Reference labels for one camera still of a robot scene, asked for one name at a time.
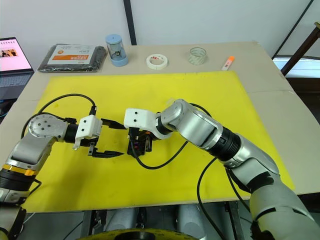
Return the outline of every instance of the orange label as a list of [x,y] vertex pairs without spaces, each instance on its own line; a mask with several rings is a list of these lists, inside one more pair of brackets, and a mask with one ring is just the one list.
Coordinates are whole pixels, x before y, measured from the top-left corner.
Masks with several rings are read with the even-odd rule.
[[55,55],[52,60],[87,60],[89,55]]

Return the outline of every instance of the orange highlighter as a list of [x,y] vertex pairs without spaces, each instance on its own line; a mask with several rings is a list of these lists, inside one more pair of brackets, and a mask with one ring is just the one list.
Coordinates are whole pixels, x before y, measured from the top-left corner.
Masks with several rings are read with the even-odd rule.
[[234,60],[235,60],[235,57],[234,56],[230,56],[228,58],[228,60],[225,62],[225,64],[223,65],[223,67],[221,68],[221,70],[222,71],[227,71]]

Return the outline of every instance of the yellow mat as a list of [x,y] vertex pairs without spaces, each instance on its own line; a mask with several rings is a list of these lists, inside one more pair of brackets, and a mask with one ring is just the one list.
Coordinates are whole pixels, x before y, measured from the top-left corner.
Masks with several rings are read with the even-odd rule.
[[[91,97],[98,106],[97,117],[123,123],[126,108],[161,112],[174,99],[185,99],[205,107],[219,122],[258,145],[277,163],[281,178],[293,188],[284,164],[264,128],[237,75],[231,71],[108,75],[57,76],[49,82],[37,110],[63,94],[80,93]],[[90,103],[84,98],[61,99],[45,111],[61,117],[87,116]],[[102,128],[99,151],[127,152],[127,130]],[[141,156],[150,166],[167,161],[184,143],[174,133],[171,138],[153,142],[152,152]],[[37,179],[42,186],[26,201],[28,212],[56,212],[196,202],[200,173],[213,158],[188,144],[166,167],[142,168],[137,161],[122,155],[114,158],[87,156],[88,148],[72,150],[72,144],[53,145]],[[202,179],[203,201],[234,198],[223,165],[216,161]]]

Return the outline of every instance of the laptop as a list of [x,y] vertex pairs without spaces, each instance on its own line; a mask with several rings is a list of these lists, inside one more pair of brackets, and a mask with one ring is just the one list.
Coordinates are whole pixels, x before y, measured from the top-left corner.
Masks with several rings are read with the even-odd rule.
[[33,74],[17,39],[0,38],[0,101],[17,99]]

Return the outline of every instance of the laptop screen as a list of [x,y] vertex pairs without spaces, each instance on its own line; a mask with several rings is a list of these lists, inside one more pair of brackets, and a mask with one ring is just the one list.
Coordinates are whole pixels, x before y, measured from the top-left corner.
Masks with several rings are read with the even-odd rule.
[[32,71],[15,37],[0,38],[0,73]]

